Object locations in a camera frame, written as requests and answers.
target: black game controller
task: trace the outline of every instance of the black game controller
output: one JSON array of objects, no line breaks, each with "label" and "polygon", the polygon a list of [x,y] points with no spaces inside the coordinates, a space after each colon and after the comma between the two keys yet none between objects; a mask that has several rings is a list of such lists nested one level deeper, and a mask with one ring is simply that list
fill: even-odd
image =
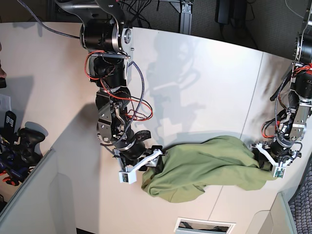
[{"label": "black game controller", "polygon": [[13,151],[20,155],[27,165],[36,166],[41,156],[35,153],[35,147],[44,141],[45,135],[29,128],[22,128],[17,136],[20,137],[19,145],[14,145]]}]

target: cable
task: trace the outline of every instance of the cable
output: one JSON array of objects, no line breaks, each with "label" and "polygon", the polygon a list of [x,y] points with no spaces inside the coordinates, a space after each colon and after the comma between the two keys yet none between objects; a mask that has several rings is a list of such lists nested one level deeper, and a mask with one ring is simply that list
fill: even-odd
[{"label": "cable", "polygon": [[219,27],[220,27],[221,38],[222,38],[222,40],[225,42],[225,37],[224,37],[224,35],[223,35],[224,24],[220,23],[220,24],[219,24]]},{"label": "cable", "polygon": [[282,100],[281,100],[281,96],[279,96],[278,100],[279,100],[279,104],[281,104],[281,106],[282,106],[284,109],[287,109],[287,107],[285,106],[285,104],[284,104],[284,103],[282,102]]},{"label": "cable", "polygon": [[59,35],[62,35],[62,36],[66,36],[66,37],[69,37],[69,38],[75,38],[75,39],[80,39],[80,37],[76,37],[76,36],[73,36],[73,35],[69,35],[69,34],[66,34],[66,33],[62,33],[62,32],[59,32],[59,31],[56,31],[52,28],[49,28],[47,26],[45,26],[39,19],[38,17],[34,14],[34,12],[32,12],[32,10],[22,1],[22,0],[17,0],[34,18],[35,20],[42,26],[44,27],[46,30],[52,32],[52,33],[56,33],[56,34],[59,34]]},{"label": "cable", "polygon": [[191,227],[191,225],[190,225],[188,222],[181,222],[181,223],[183,223],[183,225],[185,226],[185,228],[187,228],[187,229],[193,229],[193,228]]},{"label": "cable", "polygon": [[[92,52],[90,52],[90,53],[88,54],[88,56],[87,56],[87,58],[86,58],[86,60],[85,60],[85,63],[84,63],[84,72],[85,72],[86,76],[87,76],[89,79],[92,79],[92,80],[100,80],[100,78],[93,77],[93,76],[91,76],[91,75],[87,72],[88,60],[89,60],[90,56],[91,56],[92,54],[95,54],[95,53],[104,53],[104,51],[103,51],[103,50],[95,50],[95,51],[92,51]],[[112,92],[109,92],[109,88],[106,88],[106,87],[104,86],[104,82],[102,82],[101,80],[100,80],[100,82],[101,82],[101,85],[103,86],[103,88],[107,91],[107,93],[108,93],[110,96],[114,97],[114,98],[121,99],[121,100],[135,101],[135,102],[139,102],[139,101],[133,100],[133,99],[131,99],[131,98],[136,98],[136,99],[140,100],[139,98],[133,97],[133,96],[131,96],[131,98],[126,98],[126,97],[118,97],[118,96],[116,96],[116,95],[113,95]],[[146,103],[143,102],[142,104],[145,105],[145,106],[147,106],[147,107],[151,110],[151,112],[153,113],[153,109],[152,109],[151,105],[150,105],[150,104],[146,104]]]},{"label": "cable", "polygon": [[[282,87],[282,90],[285,88],[286,84],[291,80],[292,77],[292,70],[290,70],[286,75],[286,82],[284,82],[284,86]],[[279,89],[275,91],[275,93],[270,97],[270,101],[274,101],[277,98]]]},{"label": "cable", "polygon": [[141,8],[140,12],[137,12],[137,11],[133,8],[133,6],[135,5],[136,2],[137,2],[137,0],[132,1],[130,4],[128,4],[128,3],[126,3],[125,0],[124,0],[124,1],[122,2],[122,4],[126,4],[126,5],[128,6],[127,11],[128,11],[131,15],[135,16],[135,17],[132,18],[131,22],[133,22],[133,21],[136,19],[136,17],[138,17],[138,19],[140,19],[140,20],[146,22],[146,23],[148,24],[148,28],[151,29],[152,27],[151,27],[150,22],[141,14],[141,12],[142,12],[142,10],[144,10],[145,7],[147,7],[152,1],[151,1],[151,0],[147,1],[147,2],[145,3],[145,5],[143,5],[143,8]]},{"label": "cable", "polygon": [[[140,77],[141,77],[141,81],[142,81],[142,92],[141,92],[140,101],[137,101],[138,104],[137,104],[136,110],[135,110],[133,116],[131,117],[131,119],[129,120],[129,123],[128,123],[127,127],[125,128],[123,135],[122,135],[116,142],[114,142],[114,143],[112,143],[112,144],[105,144],[105,146],[113,146],[113,145],[116,145],[116,144],[118,144],[119,142],[122,141],[123,137],[127,134],[127,130],[130,128],[131,123],[133,122],[133,120],[134,120],[134,118],[135,118],[135,116],[136,116],[136,114],[137,114],[137,112],[138,112],[138,110],[139,110],[139,108],[140,108],[140,106],[141,106],[141,103],[142,103],[142,101],[143,101],[144,89],[145,89],[144,77],[143,77],[143,74],[142,74],[141,70],[139,69],[138,65],[137,65],[134,61],[132,61],[132,62],[130,62],[129,66],[131,66],[132,64],[133,64],[133,66],[137,69],[137,71],[139,72]],[[108,90],[105,88],[102,79],[100,79],[100,82],[101,82],[101,84],[102,84],[104,90],[105,90],[110,96],[114,96],[114,95],[112,95],[111,93],[109,93]]]},{"label": "cable", "polygon": [[297,151],[297,154],[296,154],[296,157],[297,157],[297,155],[298,155],[298,154],[300,153],[300,151],[302,150],[303,145],[302,145],[301,142],[295,142],[294,144],[299,144],[299,145],[300,145],[300,149]]},{"label": "cable", "polygon": [[276,126],[276,131],[279,133],[279,128],[278,128],[278,124],[277,124],[277,104],[278,104],[278,100],[279,100],[279,96],[282,92],[282,89],[283,89],[283,86],[284,86],[284,83],[286,82],[287,80],[287,77],[286,76],[281,84],[281,86],[279,87],[279,90],[278,90],[278,93],[277,93],[277,99],[275,101],[275,109],[274,109],[274,113],[275,113],[275,126]]},{"label": "cable", "polygon": [[303,18],[303,16],[299,15],[297,12],[295,12],[294,10],[292,10],[292,9],[288,6],[287,0],[285,0],[285,4],[286,4],[287,8],[290,9],[294,14],[298,15],[300,18]]},{"label": "cable", "polygon": [[244,28],[245,28],[246,33],[249,35],[250,39],[253,41],[256,50],[259,50],[258,45],[257,45],[257,43],[254,40],[254,37],[252,36],[251,32],[249,31],[249,29],[247,28],[246,25],[245,25]]},{"label": "cable", "polygon": [[156,11],[158,11],[158,10],[159,10],[159,4],[160,4],[160,0],[158,0],[158,2],[157,2],[157,8],[156,8]]},{"label": "cable", "polygon": [[[140,100],[139,98],[137,98],[137,97],[134,97],[134,96],[130,96],[130,98],[135,98],[135,99],[138,99],[138,100]],[[142,104],[144,104],[145,106],[147,106],[149,109],[150,109],[150,111],[151,111],[151,113],[150,113],[150,115],[147,117],[147,119],[146,120],[149,120],[149,119],[151,119],[152,117],[153,117],[153,115],[154,115],[154,112],[153,112],[153,108],[152,108],[152,106],[146,101],[146,100],[143,100],[143,103]]]},{"label": "cable", "polygon": [[113,151],[111,151],[106,145],[100,143],[101,146],[104,146],[105,149],[107,149],[108,152],[110,152],[112,155],[115,155]]},{"label": "cable", "polygon": [[262,125],[262,127],[261,127],[261,134],[262,134],[262,136],[264,137],[264,138],[272,138],[272,137],[274,137],[274,135],[272,135],[272,136],[267,136],[266,135],[266,130],[267,130],[267,128],[269,127],[269,125],[271,124],[271,123],[273,123],[274,122],[274,118],[273,119],[271,119],[271,120],[269,120],[269,121],[267,121],[267,122],[264,122],[264,124]]},{"label": "cable", "polygon": [[246,21],[253,21],[255,19],[255,15],[254,15],[254,8],[253,8],[253,3],[255,3],[256,1],[253,1],[253,2],[247,2],[250,6],[250,9],[252,11],[252,15],[253,15],[253,18],[252,19],[247,19]]}]

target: green fabric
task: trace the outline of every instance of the green fabric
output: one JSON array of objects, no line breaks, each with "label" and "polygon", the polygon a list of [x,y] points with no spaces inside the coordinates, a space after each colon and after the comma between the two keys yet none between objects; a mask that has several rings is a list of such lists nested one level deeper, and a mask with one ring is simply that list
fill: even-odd
[{"label": "green fabric", "polygon": [[219,136],[203,144],[183,144],[169,149],[164,169],[143,174],[142,189],[178,203],[196,199],[208,185],[237,185],[244,190],[261,189],[270,172],[259,169],[253,153],[233,136]]}]

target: white wall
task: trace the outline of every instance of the white wall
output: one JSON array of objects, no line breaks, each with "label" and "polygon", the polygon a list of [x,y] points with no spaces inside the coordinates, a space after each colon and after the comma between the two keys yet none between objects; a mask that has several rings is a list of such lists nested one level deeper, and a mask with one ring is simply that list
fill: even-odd
[{"label": "white wall", "polygon": [[0,218],[4,234],[65,233],[57,158],[49,153],[24,182]]}]

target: black equipment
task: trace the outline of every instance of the black equipment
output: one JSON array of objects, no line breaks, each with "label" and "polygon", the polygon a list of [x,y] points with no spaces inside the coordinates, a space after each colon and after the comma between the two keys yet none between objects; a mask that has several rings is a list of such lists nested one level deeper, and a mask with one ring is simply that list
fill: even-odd
[{"label": "black equipment", "polygon": [[[120,175],[121,182],[130,183],[127,166],[135,167],[155,152],[159,154],[158,150],[162,148],[145,148],[143,141],[151,138],[150,132],[135,134],[131,129],[131,122],[136,117],[136,113],[129,117],[127,110],[132,99],[127,88],[134,50],[131,24],[116,0],[55,1],[64,11],[82,21],[80,42],[89,51],[89,79],[99,87],[96,97],[99,118],[97,136],[102,146],[115,146],[114,152],[111,152],[119,159],[121,172],[124,173]],[[153,162],[146,161],[144,166],[139,164],[140,170],[146,170],[148,166],[161,171],[161,162],[161,156],[158,156]]]},{"label": "black equipment", "polygon": [[[286,166],[297,157],[301,157],[300,142],[307,128],[307,119],[312,114],[312,35],[311,30],[312,1],[303,20],[302,29],[296,39],[295,59],[292,69],[286,74],[283,82],[270,98],[275,100],[275,118],[263,124],[262,135],[269,139],[258,144],[252,144],[256,159],[264,170],[272,171],[273,176],[283,177]],[[281,92],[290,82],[288,106],[281,100]],[[284,108],[279,114],[277,105],[280,102]],[[266,135],[266,129],[275,125],[275,134]]]},{"label": "black equipment", "polygon": [[0,195],[0,213],[1,211],[4,209],[4,207],[6,206],[7,202],[4,201],[4,198],[2,195]]},{"label": "black equipment", "polygon": [[35,152],[35,147],[44,141],[45,136],[29,128],[22,128],[14,133],[15,121],[15,114],[6,112],[4,127],[0,129],[0,175],[8,174],[3,181],[18,186],[29,175],[30,168],[41,160],[42,156]]},{"label": "black equipment", "polygon": [[247,0],[217,0],[215,9],[215,22],[229,24],[230,19],[246,20]]}]

